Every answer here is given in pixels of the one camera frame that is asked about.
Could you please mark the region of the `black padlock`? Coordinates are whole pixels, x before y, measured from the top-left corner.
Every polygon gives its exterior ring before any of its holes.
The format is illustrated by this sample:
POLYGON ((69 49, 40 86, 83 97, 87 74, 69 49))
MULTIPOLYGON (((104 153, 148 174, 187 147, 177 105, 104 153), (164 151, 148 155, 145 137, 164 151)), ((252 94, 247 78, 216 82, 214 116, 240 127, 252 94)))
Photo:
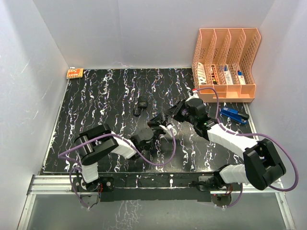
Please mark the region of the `black padlock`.
POLYGON ((148 98, 146 96, 140 96, 137 100, 137 109, 133 109, 133 115, 139 117, 142 110, 146 110, 148 107, 148 98))

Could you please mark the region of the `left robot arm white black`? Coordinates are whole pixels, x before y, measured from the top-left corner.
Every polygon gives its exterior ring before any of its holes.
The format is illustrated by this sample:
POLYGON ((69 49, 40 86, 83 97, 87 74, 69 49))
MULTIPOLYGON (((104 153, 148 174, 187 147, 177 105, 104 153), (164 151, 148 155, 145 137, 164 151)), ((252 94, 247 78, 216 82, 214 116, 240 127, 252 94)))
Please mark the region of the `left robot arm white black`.
POLYGON ((152 118, 147 122, 147 127, 134 133, 129 139, 114 137, 109 125, 102 124, 89 129, 77 136, 75 146, 86 143, 101 135, 100 138, 77 149, 81 160, 82 176, 77 182, 86 191, 94 191, 99 186, 98 162, 110 153, 117 154, 128 160, 136 160, 154 148, 154 144, 160 135, 166 134, 168 119, 162 115, 152 118))

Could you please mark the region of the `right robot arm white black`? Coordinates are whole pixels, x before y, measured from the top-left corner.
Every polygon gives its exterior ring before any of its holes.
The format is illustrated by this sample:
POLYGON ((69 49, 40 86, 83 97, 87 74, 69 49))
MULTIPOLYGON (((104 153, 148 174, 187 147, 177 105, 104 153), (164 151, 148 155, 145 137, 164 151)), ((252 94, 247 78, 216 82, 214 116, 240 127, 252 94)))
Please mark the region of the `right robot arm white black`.
POLYGON ((243 159, 243 164, 226 165, 215 171, 214 186, 219 190, 225 190, 233 183, 251 184, 258 190, 264 190, 286 173, 269 139, 257 141, 234 135, 207 114, 201 99, 180 100, 164 114, 178 122, 190 123, 200 137, 223 146, 243 159))

